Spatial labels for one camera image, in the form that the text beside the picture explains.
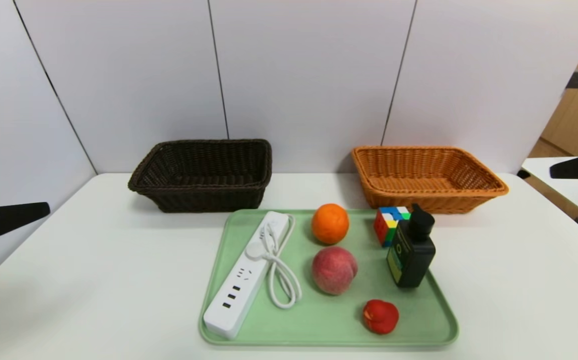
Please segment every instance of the black bottle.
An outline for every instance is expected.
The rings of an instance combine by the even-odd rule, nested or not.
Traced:
[[[427,273],[436,255],[436,247],[429,237],[435,222],[417,203],[413,204],[410,219],[398,221],[387,253],[387,264],[398,287],[417,288]]]

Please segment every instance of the rubik's cube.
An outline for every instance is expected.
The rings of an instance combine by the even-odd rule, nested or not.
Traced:
[[[378,241],[383,248],[392,246],[398,221],[410,219],[411,214],[407,207],[378,207],[373,221],[373,229],[378,235]]]

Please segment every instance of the green label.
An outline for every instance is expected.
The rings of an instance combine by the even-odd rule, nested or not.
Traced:
[[[397,230],[393,244],[387,253],[387,264],[396,283],[403,277],[403,268],[409,259],[411,248],[403,238],[403,233]]]
[[[401,276],[403,276],[403,272],[401,271],[403,267],[400,262],[400,259],[395,255],[394,247],[390,247],[389,252],[387,253],[387,264],[389,265],[391,276],[393,276],[396,282],[399,282]]]

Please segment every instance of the power cord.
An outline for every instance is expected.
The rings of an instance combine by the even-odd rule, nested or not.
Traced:
[[[289,223],[291,223],[291,225],[281,241],[278,241],[279,234],[276,234],[268,223],[263,230],[265,241],[262,241],[266,248],[266,253],[262,255],[262,258],[271,262],[271,268],[269,268],[269,272],[267,273],[269,294],[271,296],[271,301],[273,301],[273,303],[280,309],[291,308],[303,297],[303,290],[300,287],[300,282],[298,281],[296,274],[289,268],[289,266],[287,266],[287,264],[285,264],[284,261],[280,260],[280,254],[285,248],[287,240],[291,237],[294,227],[296,226],[296,218],[294,218],[294,215],[286,215],[289,217]],[[271,237],[272,242],[267,241],[267,235]],[[288,303],[282,303],[278,300],[278,297],[276,297],[276,292],[274,290],[276,271],[280,278],[280,286],[284,293],[289,297]]]

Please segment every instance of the white power strip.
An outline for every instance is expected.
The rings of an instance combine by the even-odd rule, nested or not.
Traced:
[[[260,221],[236,264],[204,312],[202,319],[212,333],[230,340],[238,335],[271,265],[266,259],[252,256],[252,249],[257,251],[268,248],[263,243],[269,241],[269,237],[265,236],[267,224],[273,233],[279,236],[277,239],[284,239],[289,229],[289,216],[269,211]]]

